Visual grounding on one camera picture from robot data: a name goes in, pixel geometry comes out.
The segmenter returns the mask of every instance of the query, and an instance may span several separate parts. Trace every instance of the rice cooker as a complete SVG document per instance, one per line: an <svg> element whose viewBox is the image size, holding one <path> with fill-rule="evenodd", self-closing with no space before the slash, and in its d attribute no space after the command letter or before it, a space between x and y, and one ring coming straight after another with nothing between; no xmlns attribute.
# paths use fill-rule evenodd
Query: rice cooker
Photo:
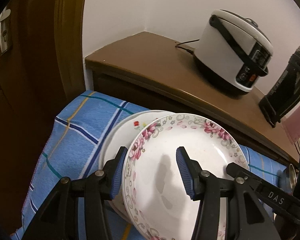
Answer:
<svg viewBox="0 0 300 240"><path fill-rule="evenodd" d="M215 10L194 50L194 61L217 88L244 95L259 77L268 74L272 55L273 47L257 23L226 10Z"/></svg>

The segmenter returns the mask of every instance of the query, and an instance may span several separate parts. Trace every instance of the floral plate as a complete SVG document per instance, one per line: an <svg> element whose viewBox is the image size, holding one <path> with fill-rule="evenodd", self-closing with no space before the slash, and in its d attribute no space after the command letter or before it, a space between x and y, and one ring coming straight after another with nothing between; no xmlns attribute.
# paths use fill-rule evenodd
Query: floral plate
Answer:
<svg viewBox="0 0 300 240"><path fill-rule="evenodd" d="M119 122L108 134L100 151L99 169L102 169L108 160L113 159L120 146L129 147L136 135L155 119L162 118L172 112L163 110L148 110L128 116ZM109 201L114 211L131 223L125 210L121 190L114 200Z"/></svg>
<svg viewBox="0 0 300 240"><path fill-rule="evenodd" d="M151 240L191 239L199 202L184 189L176 150L184 146L203 170L231 179L225 168L235 162L248 168L237 142L221 126L194 114L172 114L144 128L123 164L122 196L137 230ZM220 200L218 240L224 240L226 200Z"/></svg>

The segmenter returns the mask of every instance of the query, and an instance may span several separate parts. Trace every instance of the rice cooker handle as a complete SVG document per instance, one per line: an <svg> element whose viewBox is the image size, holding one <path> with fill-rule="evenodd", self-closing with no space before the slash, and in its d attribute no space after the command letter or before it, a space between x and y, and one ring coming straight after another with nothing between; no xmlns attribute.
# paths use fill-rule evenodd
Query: rice cooker handle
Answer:
<svg viewBox="0 0 300 240"><path fill-rule="evenodd" d="M237 56L243 61L243 63L249 67L256 75L264 77L268 74L268 68L262 69L257 63L255 63L235 41L231 33L222 24L220 19L216 15L210 17L209 23L212 27L216 28Z"/></svg>

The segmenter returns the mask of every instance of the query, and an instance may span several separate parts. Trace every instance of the blue checkered cloth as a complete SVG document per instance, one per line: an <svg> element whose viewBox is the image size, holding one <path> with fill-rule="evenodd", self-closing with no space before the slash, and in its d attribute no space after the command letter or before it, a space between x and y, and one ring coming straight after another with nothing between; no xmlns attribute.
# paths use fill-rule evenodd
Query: blue checkered cloth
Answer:
<svg viewBox="0 0 300 240"><path fill-rule="evenodd" d="M98 169L99 152L111 129L131 114L148 109L98 92L86 91L55 118L51 136L36 165L22 209L22 227L11 236L20 240L38 208L61 177L86 178ZM285 166L241 146L250 171L277 185ZM106 205L113 240L144 240ZM84 202L79 199L79 238L85 240Z"/></svg>

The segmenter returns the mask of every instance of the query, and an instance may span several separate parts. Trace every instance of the wooden countertop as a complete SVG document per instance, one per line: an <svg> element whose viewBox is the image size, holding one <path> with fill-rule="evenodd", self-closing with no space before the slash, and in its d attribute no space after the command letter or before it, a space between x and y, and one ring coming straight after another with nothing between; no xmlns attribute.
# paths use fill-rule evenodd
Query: wooden countertop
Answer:
<svg viewBox="0 0 300 240"><path fill-rule="evenodd" d="M299 161L282 125L272 128L264 119L258 107L263 94L257 88L239 99L224 95L197 71L191 54L174 47L176 43L141 32L95 51L86 57L86 65L200 110L292 163Z"/></svg>

